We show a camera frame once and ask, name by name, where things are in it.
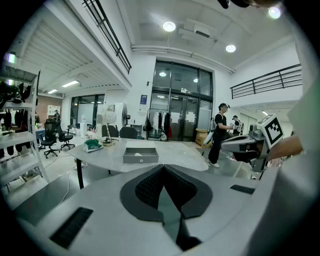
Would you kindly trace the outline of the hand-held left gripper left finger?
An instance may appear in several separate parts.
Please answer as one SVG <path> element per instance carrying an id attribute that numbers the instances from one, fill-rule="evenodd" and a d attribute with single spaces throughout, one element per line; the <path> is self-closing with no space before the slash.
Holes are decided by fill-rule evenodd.
<path id="1" fill-rule="evenodd" d="M 120 190 L 120 201 L 134 217 L 147 222 L 164 222 L 158 210 L 164 187 L 163 165 L 159 164 L 126 182 Z"/>

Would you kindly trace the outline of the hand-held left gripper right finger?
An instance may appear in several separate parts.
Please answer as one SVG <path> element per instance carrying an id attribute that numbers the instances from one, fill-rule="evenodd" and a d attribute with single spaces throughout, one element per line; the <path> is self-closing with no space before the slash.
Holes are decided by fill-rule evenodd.
<path id="1" fill-rule="evenodd" d="M 178 170 L 172 165 L 164 165 L 163 172 L 163 185 L 173 204 L 180 212 L 175 242 L 180 249 L 187 251 L 202 242 L 199 238 L 190 235 L 186 220 L 204 214 L 213 199 L 213 192 L 205 182 Z"/>

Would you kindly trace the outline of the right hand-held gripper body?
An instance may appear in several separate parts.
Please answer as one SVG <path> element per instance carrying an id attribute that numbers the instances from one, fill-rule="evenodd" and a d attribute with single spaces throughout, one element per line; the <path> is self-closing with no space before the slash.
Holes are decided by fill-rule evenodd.
<path id="1" fill-rule="evenodd" d="M 256 141 L 257 146 L 257 156 L 250 161 L 252 171 L 263 173 L 272 147 L 284 137 L 283 129 L 276 114 L 268 114 L 251 125 L 248 134 Z"/>

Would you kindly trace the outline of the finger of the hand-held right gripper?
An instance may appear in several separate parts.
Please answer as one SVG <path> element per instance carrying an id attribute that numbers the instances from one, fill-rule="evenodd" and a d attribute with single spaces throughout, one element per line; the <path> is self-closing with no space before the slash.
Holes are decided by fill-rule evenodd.
<path id="1" fill-rule="evenodd" d="M 250 145 L 255 144 L 256 140 L 249 135 L 239 135 L 224 140 L 221 149 L 228 152 L 246 152 Z"/>
<path id="2" fill-rule="evenodd" d="M 236 161 L 238 162 L 244 162 L 249 163 L 253 159 L 258 159 L 260 157 L 261 153 L 259 151 L 255 150 L 249 150 L 249 151 L 242 151 L 242 152 L 234 152 L 233 156 Z"/>

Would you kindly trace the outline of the white box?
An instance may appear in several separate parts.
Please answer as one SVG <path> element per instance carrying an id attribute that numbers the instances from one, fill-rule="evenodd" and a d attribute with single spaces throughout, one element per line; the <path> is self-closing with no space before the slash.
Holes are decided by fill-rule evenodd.
<path id="1" fill-rule="evenodd" d="M 159 155 L 153 141 L 135 140 L 125 144 L 122 159 L 125 164 L 153 164 L 158 163 Z"/>

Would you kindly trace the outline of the person's right forearm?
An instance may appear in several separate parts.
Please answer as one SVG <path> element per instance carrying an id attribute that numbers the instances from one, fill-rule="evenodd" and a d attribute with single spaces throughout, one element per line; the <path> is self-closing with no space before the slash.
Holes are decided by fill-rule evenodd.
<path id="1" fill-rule="evenodd" d="M 271 148 L 266 160 L 271 161 L 277 158 L 294 156 L 300 154 L 302 151 L 303 147 L 301 145 L 299 137 L 294 134 L 280 140 L 276 145 L 274 145 Z"/>

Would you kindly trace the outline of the cardboard box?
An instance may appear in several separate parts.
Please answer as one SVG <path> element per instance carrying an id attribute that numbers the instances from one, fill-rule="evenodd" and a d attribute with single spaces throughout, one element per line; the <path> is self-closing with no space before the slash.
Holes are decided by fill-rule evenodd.
<path id="1" fill-rule="evenodd" d="M 199 146 L 203 146 L 204 142 L 208 136 L 208 131 L 206 129 L 196 128 L 195 143 Z"/>

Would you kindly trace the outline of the black balcony railing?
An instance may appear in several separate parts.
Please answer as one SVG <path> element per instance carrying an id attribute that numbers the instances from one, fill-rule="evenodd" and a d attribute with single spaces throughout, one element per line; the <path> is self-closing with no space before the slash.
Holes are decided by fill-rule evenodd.
<path id="1" fill-rule="evenodd" d="M 130 74 L 132 65 L 103 9 L 100 0 L 82 0 L 82 6 L 89 11 L 96 27 L 105 36 L 106 40 L 112 47 L 116 57 L 120 60 L 127 74 Z"/>
<path id="2" fill-rule="evenodd" d="M 231 98 L 302 86 L 301 64 L 291 65 L 230 87 Z"/>

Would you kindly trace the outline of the person's white shirt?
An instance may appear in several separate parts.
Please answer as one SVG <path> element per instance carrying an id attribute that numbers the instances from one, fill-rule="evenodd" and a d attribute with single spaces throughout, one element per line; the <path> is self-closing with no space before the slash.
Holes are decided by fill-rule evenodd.
<path id="1" fill-rule="evenodd" d="M 248 256 L 303 256 L 313 250 L 320 229 L 320 55 L 300 27 L 292 30 L 302 97 L 288 115 L 303 151 L 285 156 Z"/>

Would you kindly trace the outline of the green tissue packet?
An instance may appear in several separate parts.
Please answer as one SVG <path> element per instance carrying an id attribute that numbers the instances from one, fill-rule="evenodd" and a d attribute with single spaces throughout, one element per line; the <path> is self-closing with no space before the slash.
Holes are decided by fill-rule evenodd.
<path id="1" fill-rule="evenodd" d="M 97 139 L 88 139 L 83 143 L 83 150 L 86 153 L 95 152 L 101 150 L 103 145 Z"/>

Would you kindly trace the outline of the black clothes rack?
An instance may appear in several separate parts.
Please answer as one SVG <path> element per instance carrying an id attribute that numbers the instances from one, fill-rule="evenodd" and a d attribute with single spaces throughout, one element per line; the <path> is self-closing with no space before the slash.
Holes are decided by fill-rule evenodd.
<path id="1" fill-rule="evenodd" d="M 147 111 L 146 125 L 149 125 L 150 129 L 146 131 L 147 140 L 160 141 L 161 133 L 164 132 L 167 135 L 167 141 L 172 136 L 171 131 L 171 112 L 168 110 L 150 108 Z"/>

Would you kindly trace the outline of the black framed glass door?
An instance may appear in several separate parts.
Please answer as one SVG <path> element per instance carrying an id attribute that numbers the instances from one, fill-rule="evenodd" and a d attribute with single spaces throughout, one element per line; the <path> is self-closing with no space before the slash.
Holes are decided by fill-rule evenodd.
<path id="1" fill-rule="evenodd" d="M 210 127 L 212 73 L 176 62 L 156 61 L 150 108 L 170 111 L 169 141 L 195 142 L 196 129 L 208 131 Z"/>

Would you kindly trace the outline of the gold globe table lamp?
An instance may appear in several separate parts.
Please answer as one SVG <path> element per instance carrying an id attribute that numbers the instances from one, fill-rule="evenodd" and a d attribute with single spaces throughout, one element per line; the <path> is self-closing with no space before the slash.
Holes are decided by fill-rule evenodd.
<path id="1" fill-rule="evenodd" d="M 113 111 L 106 110 L 104 112 L 104 116 L 102 118 L 102 125 L 113 125 L 118 130 L 116 121 L 117 121 L 117 115 Z M 116 141 L 118 141 L 118 137 L 111 137 L 111 136 L 102 137 L 102 145 L 105 147 L 113 146 L 116 143 Z"/>

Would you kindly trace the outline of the black office chair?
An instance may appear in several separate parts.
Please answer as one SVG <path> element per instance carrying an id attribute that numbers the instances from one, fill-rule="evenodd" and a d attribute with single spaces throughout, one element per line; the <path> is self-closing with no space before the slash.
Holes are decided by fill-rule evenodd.
<path id="1" fill-rule="evenodd" d="M 70 143 L 70 140 L 73 139 L 73 135 L 69 134 L 68 131 L 63 131 L 61 127 L 61 122 L 59 120 L 56 121 L 56 131 L 58 134 L 58 140 L 61 143 L 60 149 L 67 147 L 69 150 L 71 147 L 75 147 L 74 144 Z"/>
<path id="2" fill-rule="evenodd" d="M 44 123 L 44 140 L 41 142 L 42 146 L 48 147 L 48 150 L 43 153 L 46 159 L 49 154 L 54 154 L 57 157 L 58 155 L 56 152 L 60 152 L 59 149 L 52 148 L 52 146 L 57 143 L 56 133 L 57 122 L 52 118 L 48 118 Z"/>

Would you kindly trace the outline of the ceiling air conditioner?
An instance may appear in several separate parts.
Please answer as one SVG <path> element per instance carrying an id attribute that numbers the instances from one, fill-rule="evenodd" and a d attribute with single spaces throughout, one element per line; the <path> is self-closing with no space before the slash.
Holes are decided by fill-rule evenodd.
<path id="1" fill-rule="evenodd" d="M 218 30 L 210 25 L 187 18 L 183 26 L 177 29 L 177 33 L 184 40 L 207 43 L 215 40 Z"/>

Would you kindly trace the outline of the white bookshelf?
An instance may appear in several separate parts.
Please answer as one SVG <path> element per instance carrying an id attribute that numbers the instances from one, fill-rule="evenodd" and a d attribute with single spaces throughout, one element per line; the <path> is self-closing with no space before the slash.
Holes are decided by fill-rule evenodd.
<path id="1" fill-rule="evenodd" d="M 60 105 L 48 105 L 47 106 L 47 118 L 53 118 L 55 116 L 56 111 L 58 114 L 61 114 L 61 106 Z"/>

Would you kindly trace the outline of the white metal shelf rack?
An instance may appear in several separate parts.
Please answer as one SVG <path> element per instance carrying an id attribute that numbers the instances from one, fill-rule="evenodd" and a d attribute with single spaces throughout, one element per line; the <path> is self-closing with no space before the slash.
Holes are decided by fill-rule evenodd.
<path id="1" fill-rule="evenodd" d="M 0 68 L 0 188 L 35 172 L 46 181 L 36 139 L 39 73 Z"/>

